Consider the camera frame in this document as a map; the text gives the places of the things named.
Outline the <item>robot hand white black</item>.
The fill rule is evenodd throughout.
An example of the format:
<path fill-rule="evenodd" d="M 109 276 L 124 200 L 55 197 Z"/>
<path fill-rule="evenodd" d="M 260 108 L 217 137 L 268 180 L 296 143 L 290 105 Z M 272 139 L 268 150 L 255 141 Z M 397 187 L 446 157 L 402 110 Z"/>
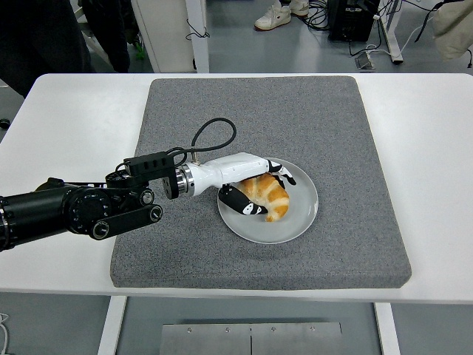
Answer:
<path fill-rule="evenodd" d="M 268 222 L 281 220 L 289 210 L 282 180 L 296 184 L 282 164 L 243 152 L 200 165 L 187 163 L 183 173 L 191 196 L 216 187 L 227 207 L 243 215 L 263 214 Z"/>

